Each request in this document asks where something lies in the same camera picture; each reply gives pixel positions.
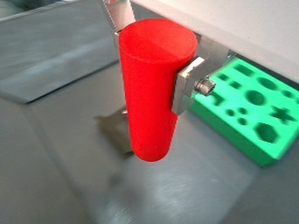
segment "hexagonal hole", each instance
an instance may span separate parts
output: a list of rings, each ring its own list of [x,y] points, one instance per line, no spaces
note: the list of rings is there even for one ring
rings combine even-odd
[[[259,123],[257,126],[257,134],[261,140],[274,143],[278,139],[278,134],[274,127],[266,123]]]

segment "star-shaped hole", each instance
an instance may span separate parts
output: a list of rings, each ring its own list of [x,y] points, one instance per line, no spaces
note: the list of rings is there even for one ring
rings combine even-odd
[[[271,114],[273,117],[278,118],[283,124],[287,124],[289,121],[295,122],[297,120],[290,116],[287,108],[278,108],[273,106],[274,113]]]

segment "metal surface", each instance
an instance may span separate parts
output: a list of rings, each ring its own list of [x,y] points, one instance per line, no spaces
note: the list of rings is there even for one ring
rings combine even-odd
[[[130,0],[107,1],[103,0],[107,21],[114,32],[120,32],[136,21]]]
[[[0,95],[19,102],[34,101],[118,61],[99,2],[48,8],[0,22]]]
[[[299,1],[132,0],[299,82]]]
[[[94,118],[124,106],[119,69],[30,105],[92,216],[99,224],[219,223],[261,169],[191,112],[162,161],[124,158]]]
[[[226,63],[230,49],[211,39],[201,37],[198,54],[201,57],[197,57],[177,75],[173,97],[173,112],[177,115],[193,105],[194,90],[205,95],[211,93],[215,83],[209,80],[209,75]]]

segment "screw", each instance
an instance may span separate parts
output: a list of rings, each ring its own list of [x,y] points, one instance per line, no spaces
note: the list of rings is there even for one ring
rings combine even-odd
[[[210,77],[207,77],[202,80],[195,81],[194,90],[207,96],[211,94],[215,86],[217,83],[210,80]]]

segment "gray floor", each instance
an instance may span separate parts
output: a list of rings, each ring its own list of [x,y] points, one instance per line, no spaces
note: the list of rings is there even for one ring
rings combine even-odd
[[[30,105],[0,102],[2,223],[221,223],[282,169],[259,169],[189,111],[166,159],[123,158],[95,119],[124,106],[119,65]]]

